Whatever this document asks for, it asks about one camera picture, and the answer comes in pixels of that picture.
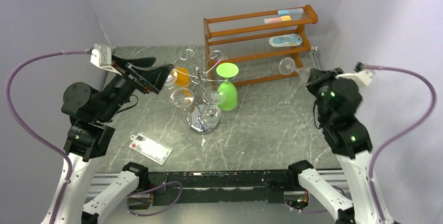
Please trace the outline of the green plastic wine glass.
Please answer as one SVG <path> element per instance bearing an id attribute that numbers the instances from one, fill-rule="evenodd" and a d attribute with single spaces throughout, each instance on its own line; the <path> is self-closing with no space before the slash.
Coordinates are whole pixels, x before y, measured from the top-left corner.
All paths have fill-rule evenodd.
<path id="1" fill-rule="evenodd" d="M 239 67 L 234 63 L 222 63 L 216 68 L 218 76 L 224 78 L 224 82 L 219 88 L 225 92 L 226 99 L 219 103 L 218 106 L 222 111 L 231 111 L 238 104 L 238 93 L 236 86 L 231 82 L 239 74 Z"/>

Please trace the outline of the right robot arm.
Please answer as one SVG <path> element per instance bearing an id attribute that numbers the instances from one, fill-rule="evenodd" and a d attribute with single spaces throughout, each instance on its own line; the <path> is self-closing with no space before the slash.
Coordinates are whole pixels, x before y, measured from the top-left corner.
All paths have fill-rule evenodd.
<path id="1" fill-rule="evenodd" d="M 355 116 L 363 100 L 359 90 L 372 82 L 367 69 L 344 73 L 310 69 L 305 84 L 315 97 L 314 118 L 324 139 L 341 165 L 351 199 L 341 195 L 308 161 L 287 169 L 287 183 L 294 191 L 306 191 L 328 211 L 335 223 L 395 223 L 378 196 L 375 174 L 369 171 L 373 145 L 367 128 Z"/>

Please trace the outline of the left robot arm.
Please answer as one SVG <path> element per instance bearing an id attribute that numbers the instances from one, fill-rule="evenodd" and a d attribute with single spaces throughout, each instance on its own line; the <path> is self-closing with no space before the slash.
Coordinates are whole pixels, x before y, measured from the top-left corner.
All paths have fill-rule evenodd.
<path id="1" fill-rule="evenodd" d="M 115 182 L 86 201 L 91 181 L 115 132 L 109 125 L 112 118 L 135 91 L 160 93 L 174 68 L 172 64 L 157 66 L 155 61 L 154 57 L 127 60 L 93 54 L 94 65 L 114 73 L 111 82 L 103 90 L 84 82 L 65 90 L 62 112 L 71 122 L 63 148 L 67 159 L 44 223 L 103 223 L 129 194 L 151 188 L 147 167 L 130 162 Z"/>

